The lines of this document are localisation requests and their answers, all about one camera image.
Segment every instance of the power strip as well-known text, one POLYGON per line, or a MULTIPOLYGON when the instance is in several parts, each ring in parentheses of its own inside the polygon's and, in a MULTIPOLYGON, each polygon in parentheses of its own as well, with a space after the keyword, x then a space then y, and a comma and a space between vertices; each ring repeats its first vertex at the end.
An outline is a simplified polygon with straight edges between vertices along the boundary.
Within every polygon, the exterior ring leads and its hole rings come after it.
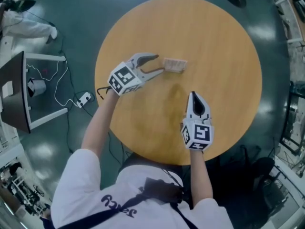
POLYGON ((83 96, 76 102, 76 105, 81 109, 91 99, 89 92, 84 93, 83 96))

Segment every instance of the trash bin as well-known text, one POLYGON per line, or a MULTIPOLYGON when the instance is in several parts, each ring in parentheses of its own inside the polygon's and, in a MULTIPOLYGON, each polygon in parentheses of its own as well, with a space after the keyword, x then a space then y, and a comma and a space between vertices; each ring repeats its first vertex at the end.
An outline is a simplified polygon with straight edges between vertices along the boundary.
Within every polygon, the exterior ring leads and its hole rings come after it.
POLYGON ((28 81, 28 92, 30 97, 35 97, 44 93, 46 88, 44 80, 34 80, 34 78, 30 78, 28 81))

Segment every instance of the green floor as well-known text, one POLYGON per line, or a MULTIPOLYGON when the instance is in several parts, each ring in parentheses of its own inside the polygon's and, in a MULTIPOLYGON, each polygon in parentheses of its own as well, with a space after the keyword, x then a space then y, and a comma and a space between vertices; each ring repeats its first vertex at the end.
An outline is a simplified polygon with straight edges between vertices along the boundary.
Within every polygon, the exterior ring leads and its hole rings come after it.
MULTIPOLYGON (((57 55, 64 36, 64 52, 69 62, 75 92, 94 93, 95 62, 100 46, 109 29, 127 11, 147 0, 36 0, 30 10, 54 23, 60 30, 58 39, 51 44, 41 40, 18 40, 16 50, 41 52, 57 55)), ((207 0, 230 13, 246 29, 253 40, 260 58, 263 74, 262 99, 257 115, 244 137, 224 155, 222 162, 234 156, 240 144, 250 149, 259 145, 260 156, 266 156, 273 147, 273 137, 278 142, 285 117, 285 102, 289 88, 289 58, 284 30, 273 0, 247 0, 247 6, 239 9, 227 0, 207 0)), ((27 15, 34 20, 38 18, 27 15)), ((53 74, 56 63, 36 65, 47 69, 47 77, 53 74)), ((30 74, 36 78, 36 72, 30 74)), ((30 100, 33 119, 60 109, 53 93, 58 77, 47 84, 47 92, 30 100)), ((58 99, 64 103, 73 97, 73 89, 67 74, 59 84, 58 99)), ((97 108, 94 101, 86 105, 93 114, 97 108)), ((72 108, 69 112, 70 129, 67 136, 67 115, 56 118, 32 131, 20 133, 21 143, 30 158, 34 171, 46 190, 53 195, 67 159, 72 150, 80 148, 81 141, 91 117, 82 109, 72 108)), ((122 162, 120 141, 111 135, 110 145, 106 144, 101 161, 102 187, 112 184, 122 162), (117 157, 116 161, 109 152, 117 157)))

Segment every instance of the round wooden table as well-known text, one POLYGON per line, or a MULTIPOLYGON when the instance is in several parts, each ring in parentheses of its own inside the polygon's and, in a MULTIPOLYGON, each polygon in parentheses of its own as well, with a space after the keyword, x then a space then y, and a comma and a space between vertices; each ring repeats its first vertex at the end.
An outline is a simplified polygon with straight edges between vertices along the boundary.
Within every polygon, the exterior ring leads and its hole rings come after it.
POLYGON ((206 160, 243 136, 260 103, 262 74, 250 37, 230 14, 204 0, 140 4, 106 36, 96 62, 95 88, 107 86, 111 70, 137 52, 160 56, 144 70, 162 67, 164 57, 188 64, 182 74, 164 72, 119 99, 111 130, 132 151, 161 163, 190 164, 180 132, 190 91, 211 109, 215 134, 206 160))

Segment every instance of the white shoe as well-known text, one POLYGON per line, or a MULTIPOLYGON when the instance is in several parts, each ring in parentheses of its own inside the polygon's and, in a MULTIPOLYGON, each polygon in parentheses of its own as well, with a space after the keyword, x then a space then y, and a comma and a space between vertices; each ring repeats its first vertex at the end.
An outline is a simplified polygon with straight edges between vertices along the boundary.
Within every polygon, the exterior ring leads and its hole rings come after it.
POLYGON ((52 30, 51 30, 51 37, 52 37, 52 39, 55 40, 57 35, 58 35, 58 33, 57 33, 56 28, 52 27, 52 30))

